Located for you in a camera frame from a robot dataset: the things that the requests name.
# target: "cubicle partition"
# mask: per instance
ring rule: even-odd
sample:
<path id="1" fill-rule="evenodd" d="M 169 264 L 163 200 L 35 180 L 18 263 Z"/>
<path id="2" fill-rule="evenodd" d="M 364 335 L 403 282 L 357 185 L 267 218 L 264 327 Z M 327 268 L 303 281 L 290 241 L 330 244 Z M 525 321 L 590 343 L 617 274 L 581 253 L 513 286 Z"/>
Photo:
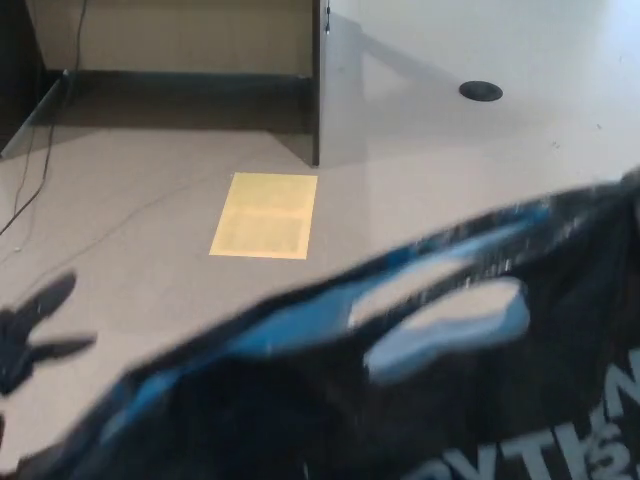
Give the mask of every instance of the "cubicle partition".
<path id="1" fill-rule="evenodd" d="M 26 1 L 47 71 L 73 71 L 84 0 Z M 87 0 L 80 72 L 290 76 L 320 163 L 326 0 Z"/>
<path id="2" fill-rule="evenodd" d="M 0 1 L 0 152 L 38 104 L 43 74 L 24 0 Z"/>

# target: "black cable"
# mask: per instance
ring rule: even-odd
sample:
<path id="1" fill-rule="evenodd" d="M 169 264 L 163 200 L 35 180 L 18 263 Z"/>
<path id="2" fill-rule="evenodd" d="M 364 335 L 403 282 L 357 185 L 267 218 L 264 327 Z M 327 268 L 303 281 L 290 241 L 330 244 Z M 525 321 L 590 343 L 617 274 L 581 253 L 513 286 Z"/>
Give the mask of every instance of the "black cable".
<path id="1" fill-rule="evenodd" d="M 33 151 L 33 141 L 36 136 L 35 128 L 31 129 L 31 139 L 29 140 L 29 147 L 27 149 L 27 158 L 24 161 L 24 168 L 22 169 L 22 178 L 20 179 L 20 186 L 16 190 L 16 195 L 13 197 L 13 214 L 18 211 L 18 202 L 20 201 L 20 194 L 24 188 L 24 184 L 27 181 L 27 173 L 29 172 L 29 160 L 31 159 L 31 152 Z"/>
<path id="2" fill-rule="evenodd" d="M 71 94 L 76 83 L 76 77 L 78 75 L 78 71 L 80 70 L 80 39 L 82 37 L 82 27 L 84 26 L 84 18 L 87 13 L 88 3 L 89 3 L 89 0 L 82 0 L 82 10 L 80 12 L 80 20 L 78 21 L 78 31 L 76 32 L 75 64 L 74 64 L 73 72 L 71 74 L 67 92 L 64 98 L 64 102 L 62 106 L 56 111 L 53 118 L 51 119 L 51 125 L 49 127 L 49 135 L 47 138 L 47 154 L 44 159 L 44 168 L 42 170 L 42 179 L 40 180 L 40 185 L 38 185 L 38 188 L 33 193 L 33 195 L 31 195 L 29 200 L 27 200 L 24 203 L 24 205 L 22 205 L 22 207 L 20 207 L 20 209 L 13 214 L 13 217 L 11 217 L 11 219 L 6 223 L 6 225 L 2 227 L 2 230 L 0 230 L 0 235 L 4 234 L 7 230 L 9 230 L 11 225 L 13 225 L 13 223 L 20 217 L 20 215 L 22 215 L 22 213 L 29 207 L 29 205 L 33 203 L 33 201 L 38 197 L 38 195 L 40 195 L 40 192 L 42 191 L 45 183 L 47 182 L 47 174 L 49 173 L 49 161 L 51 160 L 51 151 L 53 150 L 53 134 L 55 132 L 56 123 L 60 113 L 64 111 L 65 108 L 69 105 Z M 33 144 L 30 145 L 28 155 L 31 154 L 31 148 L 33 148 Z"/>

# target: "plastic bag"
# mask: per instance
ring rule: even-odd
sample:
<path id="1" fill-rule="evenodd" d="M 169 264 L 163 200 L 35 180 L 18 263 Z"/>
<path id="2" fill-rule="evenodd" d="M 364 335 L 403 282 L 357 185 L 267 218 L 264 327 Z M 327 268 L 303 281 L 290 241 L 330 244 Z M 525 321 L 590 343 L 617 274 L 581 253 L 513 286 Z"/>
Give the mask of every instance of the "plastic bag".
<path id="1" fill-rule="evenodd" d="M 124 375 L 16 477 L 638 479 L 637 195 L 628 181 L 512 206 L 268 298 Z M 355 301 L 443 252 L 470 261 L 347 327 Z M 528 314 L 371 374 L 410 315 L 507 277 L 509 311 Z"/>

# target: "desk leg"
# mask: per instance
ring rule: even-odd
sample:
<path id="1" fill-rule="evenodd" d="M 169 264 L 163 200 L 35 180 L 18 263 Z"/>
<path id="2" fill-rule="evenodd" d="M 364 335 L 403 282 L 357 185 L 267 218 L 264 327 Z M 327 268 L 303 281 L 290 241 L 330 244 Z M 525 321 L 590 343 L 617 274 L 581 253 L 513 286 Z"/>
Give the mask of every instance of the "desk leg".
<path id="1" fill-rule="evenodd" d="M 325 59 L 327 27 L 329 22 L 329 1 L 313 0 L 313 153 L 311 166 L 320 166 L 322 143 L 322 110 L 325 89 Z"/>

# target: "sticky note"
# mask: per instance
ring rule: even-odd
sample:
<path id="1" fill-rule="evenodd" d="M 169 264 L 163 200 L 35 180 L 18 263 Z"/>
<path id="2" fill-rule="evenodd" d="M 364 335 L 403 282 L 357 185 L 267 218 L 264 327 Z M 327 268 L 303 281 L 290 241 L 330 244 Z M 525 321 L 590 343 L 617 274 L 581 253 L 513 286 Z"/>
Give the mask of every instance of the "sticky note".
<path id="1" fill-rule="evenodd" d="M 306 259 L 318 177 L 236 173 L 210 255 Z"/>

